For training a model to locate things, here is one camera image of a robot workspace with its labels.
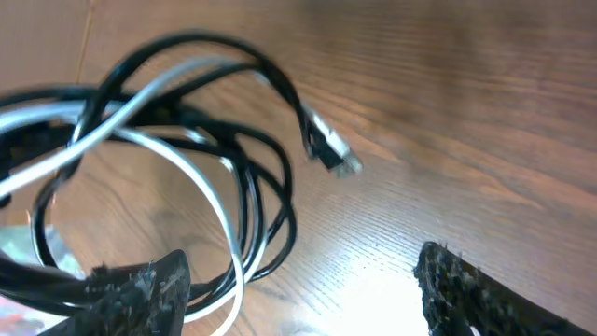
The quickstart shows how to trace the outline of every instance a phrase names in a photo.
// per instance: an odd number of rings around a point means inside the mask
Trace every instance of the wooden surface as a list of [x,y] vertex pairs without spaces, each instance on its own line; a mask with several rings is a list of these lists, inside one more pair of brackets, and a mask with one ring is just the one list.
[[[45,60],[56,74],[34,68],[26,82],[97,82],[152,37],[219,30],[270,54],[363,160],[363,174],[348,180],[308,162],[296,119],[252,77],[192,97],[214,115],[268,130],[295,168],[298,242],[280,271],[249,287],[231,334],[425,335],[411,269],[427,240],[597,333],[597,3],[96,0],[67,21],[79,24],[44,45],[56,54],[32,43],[25,56],[3,58],[0,74]],[[56,47],[74,35],[84,48]],[[196,51],[159,57],[132,86]],[[234,209],[226,171],[191,157]],[[206,280],[228,262],[202,195],[139,148],[88,155],[52,221],[86,268],[183,248],[194,279]],[[187,325],[185,335],[210,334],[226,313]]]

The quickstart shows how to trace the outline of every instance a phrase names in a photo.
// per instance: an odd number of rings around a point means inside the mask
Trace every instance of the cable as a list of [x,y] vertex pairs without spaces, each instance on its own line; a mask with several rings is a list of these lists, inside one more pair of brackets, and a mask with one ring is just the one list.
[[[122,90],[125,81],[153,55],[191,42],[211,42],[236,48],[248,54],[252,61],[236,63],[223,57],[192,60],[162,74],[139,92]],[[213,65],[217,67],[164,91],[166,85],[187,71]],[[195,178],[197,182],[200,181],[198,178],[201,172],[193,173],[192,163],[174,148],[190,150],[221,158],[220,160],[229,167],[238,186],[237,237],[234,237],[229,219],[226,220],[226,213],[218,213],[215,206],[229,241],[231,264],[225,273],[213,280],[191,284],[188,297],[190,305],[185,316],[185,322],[204,317],[234,297],[229,316],[216,330],[216,334],[225,333],[240,311],[244,284],[260,279],[280,267],[297,239],[297,221],[291,203],[292,171],[284,149],[270,136],[258,130],[234,122],[214,120],[196,106],[183,101],[187,94],[209,83],[247,70],[256,71],[263,76],[294,109],[303,146],[309,157],[319,158],[338,176],[353,174],[361,169],[360,161],[345,142],[333,129],[325,125],[315,111],[300,101],[290,80],[265,55],[242,41],[209,32],[188,31],[165,36],[142,46],[126,57],[98,88],[55,86],[15,91],[0,97],[0,109],[29,104],[0,114],[0,155],[2,158],[6,157],[0,161],[0,178],[9,176],[0,180],[0,200],[9,200],[5,196],[9,196],[14,190],[58,170],[58,174],[51,178],[38,194],[31,216],[32,238],[38,257],[43,265],[49,267],[29,269],[10,260],[0,260],[0,294],[35,309],[70,316],[101,299],[106,288],[110,288],[106,287],[106,284],[113,286],[124,283],[132,275],[146,268],[145,264],[117,268],[100,267],[82,281],[59,276],[55,271],[51,272],[50,269],[56,267],[56,262],[51,256],[45,237],[46,208],[58,188],[75,174],[82,155],[101,141],[133,142],[149,147],[186,170],[186,174],[194,176],[191,178]],[[75,126],[52,122],[56,119]],[[193,141],[173,137],[153,138],[134,130],[143,126],[183,127]],[[209,136],[202,137],[199,131]],[[238,142],[239,136],[255,139],[276,154],[281,163],[282,181],[278,181],[266,168],[249,158]],[[14,175],[9,175],[9,172],[19,169],[24,163],[64,146],[66,149]],[[281,204],[270,226],[266,226],[264,220],[259,187],[261,180],[273,190]],[[202,186],[206,197],[212,197],[212,201],[215,202],[216,194],[210,194],[209,182],[204,182],[207,184],[200,185],[200,188]],[[273,260],[259,269],[268,243],[284,223],[288,225],[284,246]],[[20,283],[19,279],[32,281]]]

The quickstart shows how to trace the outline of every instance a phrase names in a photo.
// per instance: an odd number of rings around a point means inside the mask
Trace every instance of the white cable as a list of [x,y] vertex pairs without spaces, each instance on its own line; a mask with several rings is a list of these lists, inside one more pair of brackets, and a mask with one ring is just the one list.
[[198,68],[219,63],[222,63],[221,58],[191,59],[190,61],[177,65],[163,73],[135,94],[127,104],[104,121],[100,127],[87,134],[66,150],[2,180],[0,182],[0,198],[7,196],[9,193],[20,189],[41,177],[50,175],[64,165],[80,158],[85,151],[97,146],[101,141],[110,136],[114,129],[134,116],[137,111],[160,93],[172,80]]
[[[43,121],[48,121],[48,120],[53,120],[53,119],[62,119],[65,122],[76,123],[79,115],[83,111],[84,104],[85,104],[85,101],[75,101],[75,102],[67,102],[67,103],[49,103],[49,104],[45,104],[45,105],[22,107],[20,109],[6,112],[5,114],[0,115],[0,133],[7,132],[8,130],[15,129],[20,126],[30,125],[30,124],[34,124],[37,122],[43,122]],[[110,113],[110,111],[112,111],[112,110],[118,109],[120,105],[121,105],[121,103],[111,102],[108,105],[108,108],[106,109],[106,111],[108,111],[107,113]],[[135,131],[128,130],[128,129],[115,130],[115,134],[117,134],[119,136],[122,136],[122,134],[121,134],[122,132],[135,133]],[[201,136],[196,133],[189,133],[188,136],[191,137],[191,139],[193,139],[196,142],[200,142],[200,141],[202,141],[202,139],[204,139],[204,138],[201,138]],[[133,139],[127,138],[127,140],[132,140],[133,142],[137,143],[138,145],[147,147],[146,142],[140,143],[140,142],[136,141],[138,139],[139,138],[133,138]],[[181,166],[179,166],[177,164],[177,162],[173,162],[173,163],[176,164],[179,168],[183,169]],[[199,310],[198,312],[195,312],[190,315],[186,315],[185,323],[205,317],[205,316],[209,315],[210,313],[214,312],[215,310],[217,310],[218,308],[222,307],[226,302],[230,301],[232,298],[238,297],[238,295],[239,295],[238,292],[240,291],[238,289],[238,287],[239,287],[238,284],[241,283],[240,286],[243,286],[244,283],[247,283],[253,277],[253,275],[257,271],[259,263],[262,261],[263,256],[265,254],[265,249],[267,247],[267,228],[264,226],[262,230],[263,230],[262,233],[263,233],[264,239],[261,241],[261,244],[259,245],[259,249],[257,250],[255,262],[251,265],[251,267],[243,275],[243,281],[239,281],[238,278],[236,279],[236,285],[234,287],[234,289],[236,289],[236,290],[231,290],[231,291],[227,292],[220,299],[213,302],[209,306],[203,308],[202,310]]]

